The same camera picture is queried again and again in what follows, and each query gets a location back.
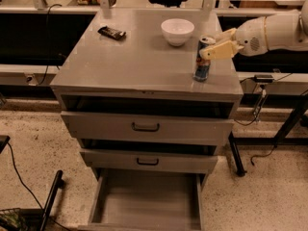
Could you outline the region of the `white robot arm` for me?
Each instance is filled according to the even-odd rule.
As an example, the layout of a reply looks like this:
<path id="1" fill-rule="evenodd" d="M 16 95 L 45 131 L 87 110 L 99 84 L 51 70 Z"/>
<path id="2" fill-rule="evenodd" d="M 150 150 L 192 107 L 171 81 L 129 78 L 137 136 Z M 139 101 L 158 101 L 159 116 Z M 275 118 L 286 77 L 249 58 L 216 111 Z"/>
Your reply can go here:
<path id="1" fill-rule="evenodd" d="M 214 36 L 214 44 L 201 49 L 205 60 L 252 57 L 272 50 L 308 50 L 308 1 L 301 10 L 250 19 L 238 28 Z"/>

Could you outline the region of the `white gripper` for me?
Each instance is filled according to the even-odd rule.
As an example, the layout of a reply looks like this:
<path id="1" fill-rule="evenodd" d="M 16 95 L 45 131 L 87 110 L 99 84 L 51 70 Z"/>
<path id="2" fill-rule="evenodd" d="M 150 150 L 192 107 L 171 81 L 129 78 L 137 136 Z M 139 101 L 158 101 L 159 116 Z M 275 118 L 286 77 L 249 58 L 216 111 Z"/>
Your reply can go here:
<path id="1" fill-rule="evenodd" d="M 238 53 L 247 57 L 265 54 L 268 52 L 265 25 L 264 17 L 247 20 L 238 29 L 231 28 L 216 34 L 216 42 L 227 41 L 201 49 L 199 54 L 205 60 L 231 59 Z"/>

